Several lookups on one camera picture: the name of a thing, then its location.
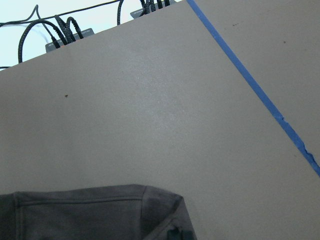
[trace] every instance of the gray fabric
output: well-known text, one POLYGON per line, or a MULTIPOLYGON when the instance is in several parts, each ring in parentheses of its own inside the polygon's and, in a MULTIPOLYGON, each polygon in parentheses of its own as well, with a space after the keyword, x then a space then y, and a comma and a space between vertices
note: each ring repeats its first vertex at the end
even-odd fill
POLYGON ((166 240, 169 230, 193 231, 180 195, 143 185, 0 195, 0 222, 1 240, 166 240))

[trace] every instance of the tape strip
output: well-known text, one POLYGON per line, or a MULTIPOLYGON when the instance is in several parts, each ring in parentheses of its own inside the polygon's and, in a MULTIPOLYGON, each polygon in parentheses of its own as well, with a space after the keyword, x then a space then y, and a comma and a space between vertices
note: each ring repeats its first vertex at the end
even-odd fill
POLYGON ((273 104, 273 102, 270 100, 267 94, 263 91, 263 89, 259 86, 256 80, 251 76, 249 71, 242 64, 242 62, 235 55, 235 53, 231 50, 231 48, 228 46, 225 40, 221 37, 221 35, 218 33, 215 27, 211 24, 211 22, 208 20, 208 18, 202 12, 202 10, 198 7, 195 1, 194 0, 186 0, 186 1, 190 5, 190 7, 193 9, 195 14, 198 16, 198 18, 201 20, 201 22, 204 24, 204 26, 207 28, 207 30, 210 32, 210 34, 213 36, 213 38, 216 40, 216 42, 219 44, 219 46, 222 48, 222 50, 225 52, 225 54, 229 57, 231 62, 234 64, 234 66, 238 69, 238 71, 241 73, 241 75, 250 85, 250 87, 255 92, 255 94, 263 102, 264 106, 270 111, 270 113, 273 115, 275 120, 280 124, 280 126, 288 135, 288 137, 293 141, 295 146, 298 148, 298 150, 302 153, 302 155, 305 157, 305 159, 309 162, 311 167, 320 177, 320 166, 315 161, 314 156, 307 151, 304 142, 296 133, 296 131, 291 127, 291 125, 288 122, 285 121, 284 116, 273 104))

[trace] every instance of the black cable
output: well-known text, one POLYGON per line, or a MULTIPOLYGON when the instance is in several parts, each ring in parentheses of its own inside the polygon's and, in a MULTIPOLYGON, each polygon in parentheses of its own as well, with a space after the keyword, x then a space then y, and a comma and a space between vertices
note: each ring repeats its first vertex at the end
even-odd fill
POLYGON ((52 39, 52 42, 53 42, 53 45, 55 46, 55 48, 59 49, 60 44, 58 43, 57 39, 54 36, 52 36, 51 39, 52 39))
POLYGON ((140 0, 140 3, 141 3, 141 6, 142 6, 142 13, 140 14, 139 17, 141 17, 141 16, 146 14, 146 8, 147 8, 145 0, 140 0))
POLYGON ((73 43, 76 41, 71 29, 67 27, 66 23, 59 17, 58 15, 54 16, 56 22, 58 23, 61 31, 65 35, 66 41, 68 44, 73 43))
MULTIPOLYGON (((36 10, 36 15, 38 16, 39 19, 41 19, 40 14, 39 14, 39 6, 38 4, 35 5, 35 10, 36 10)), ((48 32, 48 34, 50 35, 51 38, 54 38, 54 36, 52 35, 52 33, 49 31, 49 29, 47 28, 47 26, 42 23, 43 27, 45 28, 45 30, 48 32)))
POLYGON ((31 15, 30 15, 28 18, 24 19, 24 20, 0 22, 0 28, 1 28, 2 26, 4 26, 4 25, 21 24, 21 23, 23 23, 23 22, 28 21, 28 20, 31 19, 32 16, 35 14, 35 11, 37 10, 37 8, 38 8, 38 5, 35 5, 32 13, 31 13, 31 15))
POLYGON ((120 25, 121 7, 122 7, 123 3, 124 3, 124 0, 120 0, 119 1, 118 11, 117 11, 117 14, 116 14, 116 24, 117 25, 120 25))
MULTIPOLYGON (((81 11, 84 11, 84 10, 89 10, 89 9, 93 9, 93 8, 97 8, 97 7, 100 7, 100 6, 104 6, 104 5, 109 5, 109 4, 113 4, 113 3, 117 3, 121 0, 114 0, 114 1, 108 1, 108 2, 105 2, 105 3, 101 3, 101 4, 98 4, 98 5, 94 5, 94 6, 89 6, 89 7, 85 7, 85 8, 82 8, 82 9, 78 9, 78 10, 73 10, 73 11, 68 11, 68 12, 64 12, 64 13, 60 13, 58 14, 58 16, 63 16, 63 15, 67 15, 67 14, 73 14, 73 13, 76 13, 76 12, 81 12, 81 11)), ((55 16, 48 16, 48 17, 44 17, 42 18, 42 20, 48 20, 48 19, 53 19, 55 16)), ((8 21, 8 22, 0 22, 0 27, 4 26, 4 25, 18 25, 18 24, 30 24, 32 23, 33 21, 28 21, 30 18, 27 18, 25 20, 20 20, 20 21, 8 21)))
POLYGON ((158 9, 162 9, 162 1, 161 0, 156 0, 156 2, 158 3, 158 9))
POLYGON ((146 0, 145 1, 145 14, 149 14, 150 13, 150 0, 146 0))
POLYGON ((154 0, 150 0, 150 6, 151 6, 151 12, 155 12, 156 11, 156 6, 155 6, 155 1, 154 0))
POLYGON ((74 28, 75 28, 76 33, 79 35, 79 38, 80 38, 80 39, 83 39, 84 36, 83 36, 82 33, 81 33, 81 29, 80 29, 77 21, 76 21, 72 16, 68 17, 67 20, 66 20, 66 27, 67 27, 68 29, 70 29, 70 22, 72 22, 72 24, 73 24, 73 26, 74 26, 74 28))
POLYGON ((56 31, 56 33, 58 34, 58 36, 60 37, 61 41, 63 42, 64 45, 67 45, 67 41, 64 37, 64 35, 62 34, 62 32, 59 30, 59 28, 54 25, 52 22, 50 21, 46 21, 43 19, 38 19, 38 20, 34 20, 32 23, 29 24, 29 26, 25 29, 25 31, 23 32, 21 38, 20 38, 20 42, 19 42, 19 46, 18 46, 18 62, 22 63, 22 51, 23 51, 23 46, 24 46, 24 42, 26 40, 26 37, 28 35, 28 33, 30 32, 30 30, 37 24, 47 24, 50 25, 51 27, 53 27, 53 29, 56 31))

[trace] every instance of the power strip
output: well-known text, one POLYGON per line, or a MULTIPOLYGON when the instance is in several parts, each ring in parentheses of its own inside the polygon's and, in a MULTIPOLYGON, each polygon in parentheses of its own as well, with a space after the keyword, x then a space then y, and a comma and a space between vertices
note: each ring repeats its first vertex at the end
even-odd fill
MULTIPOLYGON (((170 5, 177 3, 177 2, 174 1, 174 0, 169 0, 169 1, 170 1, 170 5)), ((157 3, 155 3, 154 6, 155 6, 155 10, 158 10, 158 9, 159 9, 157 3)), ((141 9, 139 9, 139 10, 136 10, 136 11, 131 12, 130 15, 131 15, 131 17, 133 17, 134 19, 137 19, 138 17, 140 17, 142 11, 143 11, 143 9, 141 8, 141 9)))
MULTIPOLYGON (((83 31, 81 31, 81 33, 82 33, 82 35, 83 35, 84 38, 89 37, 89 36, 92 36, 92 35, 95 34, 94 31, 92 30, 92 28, 83 30, 83 31)), ((75 40, 79 40, 79 39, 80 39, 78 33, 73 34, 73 36, 74 36, 75 40)), ((64 46, 64 43, 61 41, 61 39, 59 39, 57 42, 59 43, 60 47, 64 46)), ((48 43, 48 44, 45 45, 45 51, 46 51, 47 53, 48 53, 48 52, 51 52, 51 51, 53 51, 53 50, 56 50, 56 47, 55 47, 55 45, 54 45, 53 42, 50 42, 50 43, 48 43)))

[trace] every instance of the black connector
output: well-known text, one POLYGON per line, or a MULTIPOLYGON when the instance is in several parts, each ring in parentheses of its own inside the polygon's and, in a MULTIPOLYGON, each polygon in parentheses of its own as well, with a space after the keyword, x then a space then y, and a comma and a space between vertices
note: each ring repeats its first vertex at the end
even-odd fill
POLYGON ((60 48, 60 45, 54 36, 51 37, 51 40, 52 40, 53 45, 55 46, 56 49, 60 48))
POLYGON ((156 11, 156 6, 155 6, 155 1, 154 0, 150 0, 150 7, 151 7, 151 12, 155 12, 156 11))
POLYGON ((158 3, 158 9, 162 9, 162 1, 161 0, 156 0, 156 2, 158 3))
POLYGON ((146 0, 145 1, 145 14, 149 14, 150 13, 150 0, 146 0))

